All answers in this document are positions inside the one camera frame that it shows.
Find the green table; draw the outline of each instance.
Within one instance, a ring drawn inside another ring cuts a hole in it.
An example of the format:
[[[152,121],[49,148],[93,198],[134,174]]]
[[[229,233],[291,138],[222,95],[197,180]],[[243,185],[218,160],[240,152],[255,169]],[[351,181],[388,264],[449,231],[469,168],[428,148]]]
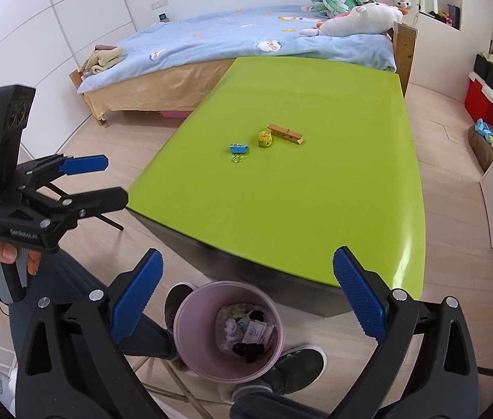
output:
[[[259,147],[271,123],[302,133],[304,144],[274,137]],[[233,163],[230,144],[249,145],[249,156]],[[391,72],[311,58],[237,59],[130,188],[128,207],[320,285],[338,286],[331,260],[345,245],[391,288],[421,295],[421,182]]]

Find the blue gripper pad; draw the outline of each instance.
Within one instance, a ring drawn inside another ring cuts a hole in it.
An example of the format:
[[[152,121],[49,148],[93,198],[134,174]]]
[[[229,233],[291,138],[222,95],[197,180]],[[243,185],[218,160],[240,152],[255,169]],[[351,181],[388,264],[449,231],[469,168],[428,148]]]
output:
[[[138,321],[148,305],[155,288],[163,275],[163,257],[157,250],[150,249],[131,273],[133,278],[112,307],[111,329],[109,334],[118,344],[134,331]]]
[[[374,337],[379,345],[386,337],[385,310],[361,269],[345,249],[334,254],[334,275],[348,298],[359,324],[365,334]]]
[[[59,166],[58,171],[65,175],[79,175],[92,171],[104,171],[108,166],[109,160],[103,155],[75,157],[74,159],[66,159],[64,163]]]

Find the wall socket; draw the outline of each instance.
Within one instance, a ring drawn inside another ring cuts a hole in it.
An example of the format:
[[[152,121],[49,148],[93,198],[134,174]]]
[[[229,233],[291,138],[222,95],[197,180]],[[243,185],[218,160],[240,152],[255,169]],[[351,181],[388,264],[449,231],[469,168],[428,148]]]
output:
[[[168,4],[169,4],[169,0],[157,0],[151,3],[150,7],[152,8],[152,11],[154,11],[155,9],[161,8],[163,6],[167,6]]]

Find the screw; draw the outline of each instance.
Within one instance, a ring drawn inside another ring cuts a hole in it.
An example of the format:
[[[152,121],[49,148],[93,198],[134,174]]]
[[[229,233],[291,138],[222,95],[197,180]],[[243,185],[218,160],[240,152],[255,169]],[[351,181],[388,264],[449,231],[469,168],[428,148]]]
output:
[[[452,296],[448,296],[447,298],[447,306],[456,309],[458,306],[458,299],[453,298]]]
[[[103,299],[103,291],[102,290],[93,290],[90,294],[89,294],[89,299],[91,299],[91,301],[99,301],[100,299]]]
[[[407,293],[401,288],[396,288],[392,292],[392,297],[397,301],[405,301],[407,299]]]
[[[41,308],[44,309],[46,306],[50,304],[50,299],[47,298],[46,296],[44,298],[39,299],[39,302],[37,305]]]

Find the jeans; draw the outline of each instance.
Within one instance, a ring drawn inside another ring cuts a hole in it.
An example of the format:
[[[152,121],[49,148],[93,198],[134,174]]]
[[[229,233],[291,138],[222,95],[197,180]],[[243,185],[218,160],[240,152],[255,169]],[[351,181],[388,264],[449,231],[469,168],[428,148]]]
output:
[[[39,272],[30,277],[25,298],[10,304],[10,330],[14,350],[18,357],[24,343],[25,333],[39,299],[49,297],[56,304],[80,301],[90,291],[106,290],[103,285],[69,254],[60,251],[43,255]],[[84,365],[86,384],[91,387],[92,398],[108,410],[113,409],[83,340],[76,336],[74,346]],[[130,337],[120,341],[121,352],[128,356],[150,356],[171,359],[176,355],[169,333],[154,321],[142,315]],[[277,396],[264,382],[251,382],[240,386],[231,408],[231,419],[323,419],[327,414],[306,407],[292,400]]]

